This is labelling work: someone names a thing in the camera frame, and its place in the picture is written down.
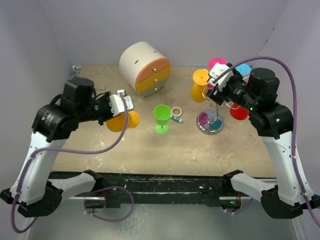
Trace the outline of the orange wine glass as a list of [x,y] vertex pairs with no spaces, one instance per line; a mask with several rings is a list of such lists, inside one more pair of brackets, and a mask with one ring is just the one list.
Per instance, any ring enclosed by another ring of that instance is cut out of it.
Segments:
[[203,91],[207,92],[206,88],[208,86],[209,71],[207,69],[198,69],[192,75],[192,80],[194,82],[190,97],[196,103],[202,103],[206,99],[203,96]]
[[[127,122],[127,129],[128,128],[135,128],[140,123],[140,116],[136,111],[129,111],[128,112],[128,122]],[[112,132],[121,132],[123,126],[125,124],[125,114],[121,113],[120,115],[108,120],[105,122],[107,128]]]

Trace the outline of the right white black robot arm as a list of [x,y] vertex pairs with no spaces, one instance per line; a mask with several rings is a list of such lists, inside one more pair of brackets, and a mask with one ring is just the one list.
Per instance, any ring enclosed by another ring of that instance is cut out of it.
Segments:
[[280,84],[276,74],[267,68],[255,68],[248,82],[237,70],[217,63],[208,73],[213,86],[206,96],[218,105],[233,102],[248,111],[249,121],[261,137],[272,161],[277,184],[252,178],[241,170],[225,174],[222,190],[228,196],[242,192],[259,201],[273,219],[294,219],[310,206],[320,206],[304,174],[303,187],[295,169],[303,171],[298,150],[292,146],[294,118],[290,109],[276,101]]

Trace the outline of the red plastic wine glass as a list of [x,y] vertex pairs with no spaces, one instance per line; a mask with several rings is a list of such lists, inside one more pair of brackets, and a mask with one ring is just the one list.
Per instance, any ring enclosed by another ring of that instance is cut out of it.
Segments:
[[249,111],[244,109],[243,107],[239,106],[238,104],[234,103],[230,109],[230,115],[239,121],[243,121],[245,120],[248,115],[249,115]]

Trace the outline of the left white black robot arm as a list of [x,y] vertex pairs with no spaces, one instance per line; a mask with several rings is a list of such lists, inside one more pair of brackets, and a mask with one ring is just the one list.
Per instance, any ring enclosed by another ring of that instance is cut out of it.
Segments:
[[11,213],[38,218],[53,213],[62,201],[82,193],[98,196],[103,178],[92,170],[68,179],[49,181],[59,152],[81,123],[97,121],[103,125],[124,110],[121,97],[109,91],[96,93],[94,82],[74,77],[64,84],[63,92],[41,107],[32,124],[32,134],[23,167],[11,188],[0,197],[12,205]]

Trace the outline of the blue plastic wine glass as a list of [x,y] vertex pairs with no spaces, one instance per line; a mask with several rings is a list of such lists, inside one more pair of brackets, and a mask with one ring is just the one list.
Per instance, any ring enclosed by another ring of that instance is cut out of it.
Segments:
[[248,64],[242,63],[235,69],[242,75],[242,79],[247,83],[249,81],[252,68]]

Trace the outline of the pink plastic wine glass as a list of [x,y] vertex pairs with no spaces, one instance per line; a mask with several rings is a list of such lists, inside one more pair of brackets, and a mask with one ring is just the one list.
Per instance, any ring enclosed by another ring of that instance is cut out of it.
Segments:
[[223,58],[212,58],[209,63],[209,73],[210,77],[213,77],[215,80],[221,73],[223,73],[227,69],[227,61]]

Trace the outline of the green plastic wine glass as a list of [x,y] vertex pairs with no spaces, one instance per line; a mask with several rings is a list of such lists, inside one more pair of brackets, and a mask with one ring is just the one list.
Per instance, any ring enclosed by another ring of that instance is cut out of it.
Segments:
[[171,119],[171,109],[164,104],[157,105],[153,110],[155,118],[155,131],[157,134],[164,135],[169,131],[169,121]]

